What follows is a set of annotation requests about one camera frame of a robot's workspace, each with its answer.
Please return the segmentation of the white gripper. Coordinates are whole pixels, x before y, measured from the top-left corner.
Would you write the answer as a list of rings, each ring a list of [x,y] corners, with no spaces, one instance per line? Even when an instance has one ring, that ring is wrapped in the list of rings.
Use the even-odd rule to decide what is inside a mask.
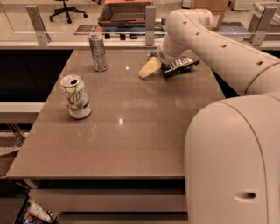
[[[161,67],[161,62],[163,64],[171,64],[185,50],[185,46],[175,42],[169,35],[166,35],[157,47],[157,56],[159,59],[152,57],[139,71],[139,77],[145,79],[150,76]]]

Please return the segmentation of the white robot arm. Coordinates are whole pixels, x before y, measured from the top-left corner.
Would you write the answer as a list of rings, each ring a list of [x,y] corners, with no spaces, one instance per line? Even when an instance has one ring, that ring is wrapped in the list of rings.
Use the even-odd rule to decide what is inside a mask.
[[[174,10],[157,48],[193,51],[237,93],[204,107],[185,137],[188,224],[280,224],[280,62],[211,31],[209,10]]]

